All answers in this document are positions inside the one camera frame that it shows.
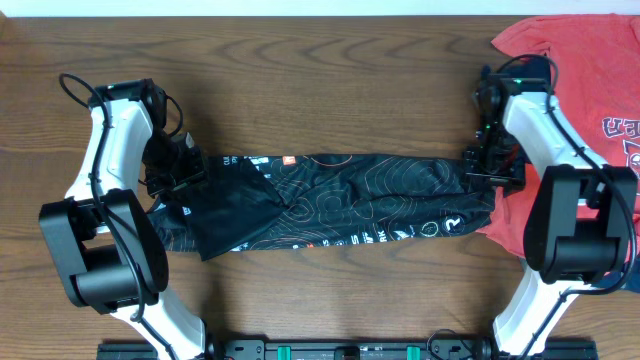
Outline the black orange-lined jersey shirt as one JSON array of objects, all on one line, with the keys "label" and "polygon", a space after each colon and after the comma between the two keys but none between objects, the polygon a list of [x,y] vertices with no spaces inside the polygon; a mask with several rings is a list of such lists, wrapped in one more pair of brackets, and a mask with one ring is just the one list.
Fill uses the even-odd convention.
[{"label": "black orange-lined jersey shirt", "polygon": [[149,219],[168,251],[229,251],[456,237],[489,225],[491,188],[457,160],[397,155],[220,156],[209,182]]}]

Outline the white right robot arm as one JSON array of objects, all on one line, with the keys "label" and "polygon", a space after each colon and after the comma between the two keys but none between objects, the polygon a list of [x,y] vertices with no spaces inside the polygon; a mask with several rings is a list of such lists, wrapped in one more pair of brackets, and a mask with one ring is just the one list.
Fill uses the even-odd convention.
[{"label": "white right robot arm", "polygon": [[521,191],[527,163],[540,177],[523,235],[525,273],[493,323],[499,351],[540,353],[572,301],[625,283],[637,254],[637,177],[581,139],[545,78],[489,73],[474,98],[482,126],[463,155],[470,182]]}]

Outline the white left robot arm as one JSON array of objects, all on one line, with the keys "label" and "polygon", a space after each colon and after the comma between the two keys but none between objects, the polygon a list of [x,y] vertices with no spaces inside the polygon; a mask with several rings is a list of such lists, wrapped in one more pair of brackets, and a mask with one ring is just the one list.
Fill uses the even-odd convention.
[{"label": "white left robot arm", "polygon": [[92,119],[81,169],[63,200],[42,206],[39,226],[70,302],[131,326],[142,344],[101,345],[100,359],[213,359],[205,322],[169,285],[165,248],[141,206],[186,204],[207,182],[189,134],[166,132],[172,97],[152,79],[89,86]]}]

